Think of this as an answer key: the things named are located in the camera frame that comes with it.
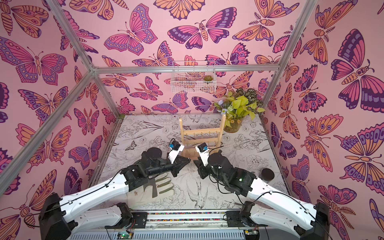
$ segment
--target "floral drawing tablecloth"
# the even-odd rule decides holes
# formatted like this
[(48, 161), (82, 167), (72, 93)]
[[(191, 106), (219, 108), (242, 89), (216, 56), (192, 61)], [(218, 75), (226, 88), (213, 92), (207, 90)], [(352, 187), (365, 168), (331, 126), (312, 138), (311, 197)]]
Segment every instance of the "floral drawing tablecloth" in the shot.
[[(205, 129), (220, 125), (220, 114), (200, 115), (130, 115), (123, 120), (114, 146), (106, 161), (99, 182), (111, 178), (118, 170), (139, 160), (141, 153), (150, 147), (158, 147), (167, 154), (167, 145), (172, 138), (181, 142), (179, 118), (184, 129)], [(224, 132), (223, 155), (234, 167), (246, 169), (259, 175), (264, 168), (270, 168), (275, 178), (269, 183), (287, 193), (282, 175), (272, 153), (266, 134), (258, 116), (251, 121), (247, 116), (236, 133)], [(142, 210), (174, 209), (230, 209), (239, 208), (234, 194), (222, 194), (209, 178), (201, 179), (193, 161), (185, 166), (176, 178), (172, 177), (173, 195), (135, 207)], [(111, 199), (99, 207), (116, 204)]]

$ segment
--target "orange butterfly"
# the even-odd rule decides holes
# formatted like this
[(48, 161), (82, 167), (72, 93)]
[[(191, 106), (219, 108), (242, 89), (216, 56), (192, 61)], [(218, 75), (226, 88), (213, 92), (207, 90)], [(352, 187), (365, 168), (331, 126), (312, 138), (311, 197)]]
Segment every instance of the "orange butterfly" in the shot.
[[(115, 3), (117, 3), (122, 8), (126, 8), (129, 10), (127, 5), (123, 0), (112, 0)], [(113, 7), (111, 5), (110, 0), (71, 0), (70, 2), (70, 8), (76, 11), (80, 12), (89, 12), (89, 13), (96, 13), (99, 9), (99, 13), (97, 16), (104, 20), (111, 20), (113, 17)]]
[(12, 0), (0, 2), (0, 9), (3, 11), (1, 19), (8, 35), (11, 36), (13, 30), (12, 18), (10, 16), (12, 12), (16, 22), (26, 34), (33, 38), (40, 37), (41, 30), (36, 26), (41, 26), (48, 19), (48, 12), (37, 6), (23, 5), (11, 8), (7, 4), (10, 1)]
[(289, 59), (289, 62), (285, 66), (284, 74), (283, 74), (283, 77), (285, 76), (285, 82), (288, 82), (289, 79), (291, 79), (291, 76), (299, 72), (299, 67), (295, 65), (291, 66), (291, 64), (294, 64), (294, 63), (291, 63), (291, 59)]
[(271, 60), (269, 60), (267, 57), (263, 56), (263, 55), (256, 55), (255, 56), (255, 61), (257, 64), (278, 64), (279, 61), (280, 61), (280, 56), (277, 56), (275, 58), (272, 58), (271, 56), (268, 56), (271, 58)]
[[(280, 1), (274, 4), (274, 0), (255, 0), (256, 7), (259, 10), (260, 14), (263, 18), (279, 18), (285, 15), (290, 14), (293, 10), (295, 10), (299, 3), (292, 5), (290, 8), (285, 8), (284, 4)], [(242, 41), (249, 41), (252, 39), (256, 39), (256, 41), (262, 41), (264, 39), (268, 40), (269, 46), (273, 44), (273, 34), (272, 32), (264, 27), (265, 26), (273, 26), (275, 22), (269, 19), (261, 19), (261, 17), (255, 12), (255, 17), (258, 21), (250, 22), (249, 25), (254, 25), (257, 23), (261, 23), (260, 25), (252, 26), (246, 28), (238, 33), (236, 33), (232, 38)]]
[(327, 48), (325, 46), (325, 42), (321, 37), (324, 38), (325, 41), (329, 41), (328, 35), (326, 33), (334, 30), (335, 27), (331, 27), (337, 21), (339, 21), (342, 17), (344, 17), (356, 4), (358, 0), (348, 0), (338, 3), (331, 11), (331, 8), (327, 8), (324, 12), (320, 13), (320, 6), (317, 5), (315, 20), (319, 27), (326, 30), (323, 31), (321, 29), (317, 29), (314, 31), (314, 34), (319, 37), (310, 40), (307, 42), (304, 47), (301, 49), (300, 54), (304, 52), (304, 50), (308, 50), (310, 55), (313, 55), (313, 58), (326, 65), (328, 63), (328, 53)]
[(283, 131), (286, 133), (289, 132), (295, 138), (300, 139), (299, 129), (297, 128), (296, 123), (293, 121), (293, 119), (290, 116), (290, 115), (292, 116), (294, 115), (292, 114), (291, 110), (288, 110), (289, 105), (291, 103), (291, 97), (292, 97), (292, 84), (289, 83), (287, 86), (287, 89), (285, 90), (284, 95), (280, 98), (280, 107), (281, 109), (285, 110), (285, 112), (281, 113), (279, 117), (280, 118), (285, 117), (283, 122)]

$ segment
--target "green leaf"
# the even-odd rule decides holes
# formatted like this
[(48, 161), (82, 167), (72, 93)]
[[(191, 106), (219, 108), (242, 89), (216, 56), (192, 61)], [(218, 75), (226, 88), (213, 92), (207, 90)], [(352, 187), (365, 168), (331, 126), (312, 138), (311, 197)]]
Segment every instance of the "green leaf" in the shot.
[(238, 109), (240, 107), (240, 103), (241, 103), (240, 99), (239, 100), (235, 100), (235, 101), (232, 102), (232, 107), (234, 109)]
[(236, 98), (237, 100), (241, 100), (241, 103), (240, 103), (240, 105), (247, 105), (248, 104), (248, 102), (249, 102), (249, 100), (248, 100), (248, 98), (246, 98), (246, 97), (244, 97), (244, 96), (240, 96), (240, 97), (238, 97), (238, 98)]

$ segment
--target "white wire basket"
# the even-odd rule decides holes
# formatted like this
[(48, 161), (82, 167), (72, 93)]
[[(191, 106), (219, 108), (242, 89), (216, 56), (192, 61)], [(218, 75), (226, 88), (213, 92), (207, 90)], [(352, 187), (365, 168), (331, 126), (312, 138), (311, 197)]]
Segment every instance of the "white wire basket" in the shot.
[[(193, 66), (186, 69), (184, 66), (176, 64), (190, 63), (190, 61), (174, 61), (172, 62), (172, 76), (170, 86), (172, 93), (185, 91), (187, 93), (215, 93), (216, 92), (216, 71), (214, 61), (195, 61), (203, 62), (204, 65)], [(205, 81), (206, 76), (211, 76), (211, 81)]]

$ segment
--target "black cable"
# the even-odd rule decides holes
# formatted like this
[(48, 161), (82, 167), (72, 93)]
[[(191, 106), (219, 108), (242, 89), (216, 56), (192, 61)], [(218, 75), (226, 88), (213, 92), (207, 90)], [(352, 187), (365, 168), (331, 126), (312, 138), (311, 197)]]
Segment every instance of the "black cable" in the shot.
[(108, 235), (108, 237), (109, 237), (109, 240), (112, 240), (111, 236), (110, 236), (109, 233), (108, 233), (107, 226), (105, 226), (105, 230), (107, 231), (107, 235)]
[(269, 235), (268, 235), (268, 231), (266, 230), (266, 227), (265, 227), (265, 231), (266, 231), (266, 235), (268, 237), (268, 240), (269, 240)]

